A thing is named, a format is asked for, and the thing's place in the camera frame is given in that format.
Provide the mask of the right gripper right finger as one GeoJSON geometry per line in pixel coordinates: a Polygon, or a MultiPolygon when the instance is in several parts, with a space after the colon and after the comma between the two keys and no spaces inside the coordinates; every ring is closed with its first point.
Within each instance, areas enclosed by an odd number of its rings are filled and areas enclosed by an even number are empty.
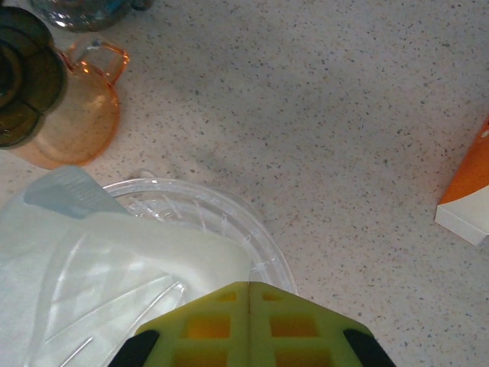
{"type": "Polygon", "coordinates": [[[250,366],[393,366],[362,323],[261,282],[248,284],[250,366]]]}

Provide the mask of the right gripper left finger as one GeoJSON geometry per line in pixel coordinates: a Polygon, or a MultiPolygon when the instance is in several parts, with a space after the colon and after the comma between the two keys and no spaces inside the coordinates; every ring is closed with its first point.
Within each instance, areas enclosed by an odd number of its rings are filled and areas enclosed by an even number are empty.
{"type": "Polygon", "coordinates": [[[246,366],[249,286],[239,281],[140,326],[114,366],[246,366]]]}

